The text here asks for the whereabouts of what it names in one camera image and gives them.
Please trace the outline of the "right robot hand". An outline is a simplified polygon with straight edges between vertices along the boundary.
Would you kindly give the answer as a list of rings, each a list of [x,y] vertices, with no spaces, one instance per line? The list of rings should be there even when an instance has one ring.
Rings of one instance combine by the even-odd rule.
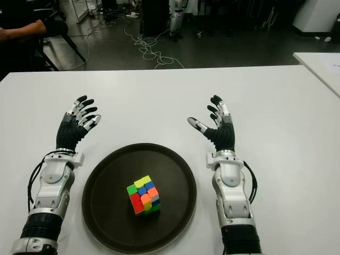
[[[230,111],[219,96],[214,95],[210,101],[215,106],[208,105],[207,109],[211,111],[210,118],[215,122],[216,128],[209,128],[193,117],[188,118],[188,123],[212,142],[216,151],[235,151],[235,131]]]

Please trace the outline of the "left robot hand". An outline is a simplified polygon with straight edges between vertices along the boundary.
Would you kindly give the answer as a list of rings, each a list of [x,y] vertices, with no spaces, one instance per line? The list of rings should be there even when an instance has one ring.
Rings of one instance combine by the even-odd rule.
[[[96,114],[95,101],[81,96],[67,108],[56,136],[56,149],[75,151],[80,142],[90,130],[98,125],[101,115]]]

